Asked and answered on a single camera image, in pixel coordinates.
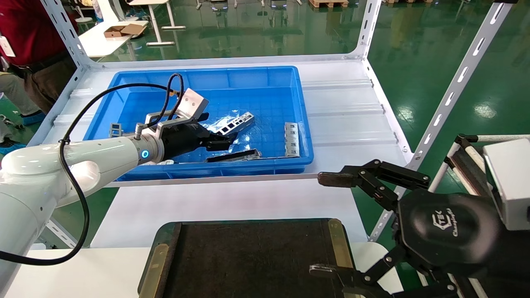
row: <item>white shelf surface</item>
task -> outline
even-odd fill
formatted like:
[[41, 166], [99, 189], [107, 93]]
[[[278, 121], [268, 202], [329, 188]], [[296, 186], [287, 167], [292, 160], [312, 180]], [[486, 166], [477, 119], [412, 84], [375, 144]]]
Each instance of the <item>white shelf surface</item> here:
[[[403, 132], [386, 98], [381, 98], [380, 94], [382, 97], [384, 94], [378, 82], [369, 79], [362, 61], [340, 60], [336, 59], [337, 56], [340, 55], [180, 60], [170, 63], [164, 61], [149, 62], [149, 64], [134, 63], [129, 64], [133, 65], [129, 68], [124, 68], [123, 63], [119, 64], [119, 68], [92, 68], [82, 77], [63, 111], [54, 120], [54, 126], [44, 143], [56, 143], [61, 139], [77, 113], [95, 95], [109, 86], [118, 71], [294, 65], [298, 68], [302, 81], [315, 153], [313, 163], [307, 166], [304, 173], [273, 177], [245, 176], [113, 182], [109, 186], [316, 178], [317, 173], [321, 171], [337, 172], [344, 165], [361, 165], [373, 159], [406, 165], [408, 162], [406, 159], [410, 158], [410, 153], [407, 155], [402, 150], [404, 145], [406, 147], [408, 145], [404, 137], [398, 141], [398, 137], [402, 136]], [[74, 129], [72, 141], [83, 139], [98, 105], [99, 103], [95, 104]]]
[[287, 218], [337, 218], [351, 243], [367, 240], [349, 188], [295, 179], [122, 187], [90, 245], [150, 246], [168, 222]]
[[[387, 250], [377, 243], [355, 243], [351, 247], [356, 266], [366, 271]], [[68, 249], [31, 250], [29, 257], [51, 259]], [[138, 298], [149, 248], [82, 249], [71, 260], [55, 266], [22, 265], [6, 298]], [[395, 269], [379, 281], [390, 293], [403, 291]]]

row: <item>slotted metal post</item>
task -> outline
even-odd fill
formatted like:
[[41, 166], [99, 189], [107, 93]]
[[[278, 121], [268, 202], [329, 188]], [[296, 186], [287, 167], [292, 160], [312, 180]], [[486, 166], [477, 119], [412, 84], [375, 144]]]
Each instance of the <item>slotted metal post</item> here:
[[[427, 152], [431, 148], [435, 138], [438, 136], [441, 127], [444, 125], [445, 120], [448, 118], [449, 113], [458, 101], [460, 94], [462, 94], [464, 87], [475, 71], [476, 66], [479, 64], [480, 59], [486, 52], [486, 49], [493, 40], [493, 37], [495, 37], [495, 34], [499, 30], [502, 22], [506, 18], [506, 15], [508, 15], [508, 12], [512, 6], [513, 4], [510, 3], [493, 3], [491, 5], [489, 12], [484, 18], [482, 25], [473, 39], [473, 42], [467, 50], [462, 63], [458, 67], [455, 76], [451, 80], [444, 97], [442, 97], [440, 105], [438, 106], [438, 109], [436, 109], [436, 112], [434, 113], [427, 130], [425, 130], [425, 133], [421, 138], [420, 144], [418, 145], [412, 160], [407, 165], [408, 169], [414, 171], [419, 169], [425, 158], [425, 155], [427, 155]], [[394, 192], [396, 192], [401, 199], [405, 192], [405, 188], [396, 187]], [[384, 210], [381, 213], [379, 220], [375, 224], [368, 241], [377, 241], [382, 230], [392, 217], [393, 212]]]

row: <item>tek logo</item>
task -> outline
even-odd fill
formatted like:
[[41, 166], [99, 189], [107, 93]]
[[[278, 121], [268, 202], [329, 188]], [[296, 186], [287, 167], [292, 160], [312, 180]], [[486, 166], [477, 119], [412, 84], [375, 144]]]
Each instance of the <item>tek logo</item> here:
[[434, 211], [432, 215], [432, 224], [439, 227], [441, 230], [445, 230], [448, 227], [453, 227], [453, 236], [458, 237], [458, 225], [456, 221], [456, 216], [450, 208], [446, 208], [444, 215], [443, 211]]
[[448, 227], [452, 226], [451, 218], [449, 215], [442, 214], [442, 211], [434, 211], [435, 213], [432, 215], [432, 224], [434, 226], [439, 227], [442, 230], [447, 229]]

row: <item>white table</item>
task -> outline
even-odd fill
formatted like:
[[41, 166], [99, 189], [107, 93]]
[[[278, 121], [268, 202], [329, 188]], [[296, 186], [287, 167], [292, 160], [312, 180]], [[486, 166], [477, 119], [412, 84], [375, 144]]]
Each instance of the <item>white table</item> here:
[[162, 41], [160, 37], [160, 32], [158, 31], [158, 24], [156, 23], [155, 13], [153, 12], [153, 5], [156, 4], [165, 4], [167, 7], [167, 13], [169, 15], [169, 20], [171, 26], [163, 26], [163, 30], [174, 30], [174, 29], [186, 29], [186, 26], [175, 26], [175, 21], [173, 20], [173, 12], [171, 11], [171, 5], [169, 0], [133, 0], [129, 5], [147, 5], [149, 6], [149, 14], [151, 15], [151, 20], [153, 21], [153, 28], [155, 29], [156, 42], [148, 42], [148, 46], [170, 46], [174, 45], [174, 41]]
[[[127, 26], [129, 24], [136, 24], [141, 26], [146, 26], [147, 21], [132, 21], [132, 22], [111, 22], [104, 21], [94, 28], [86, 31], [85, 33], [79, 36], [79, 41], [85, 49], [87, 56], [91, 58], [105, 57], [112, 54], [114, 51], [119, 49], [124, 43], [129, 41], [132, 35], [127, 35], [123, 37], [116, 38], [106, 38], [103, 34], [105, 30], [111, 26]], [[134, 57], [134, 52], [131, 52], [131, 58], [136, 60]]]
[[156, 231], [168, 222], [286, 218], [337, 218], [350, 243], [367, 240], [349, 188], [325, 187], [316, 179], [200, 181], [121, 187], [91, 247], [150, 247]]
[[[55, 266], [22, 265], [6, 298], [138, 298], [137, 288], [150, 248], [82, 249]], [[377, 243], [351, 246], [357, 268], [366, 271], [387, 251]], [[31, 250], [29, 257], [57, 258], [69, 250]], [[379, 284], [390, 293], [403, 291], [395, 269]]]

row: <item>gray pants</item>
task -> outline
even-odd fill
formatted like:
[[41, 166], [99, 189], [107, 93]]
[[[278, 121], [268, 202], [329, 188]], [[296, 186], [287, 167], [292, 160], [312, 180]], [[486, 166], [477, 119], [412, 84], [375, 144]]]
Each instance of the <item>gray pants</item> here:
[[39, 110], [39, 107], [31, 101], [22, 84], [22, 79], [16, 75], [0, 74], [0, 92], [4, 92], [5, 96], [20, 110], [20, 113], [33, 114]]

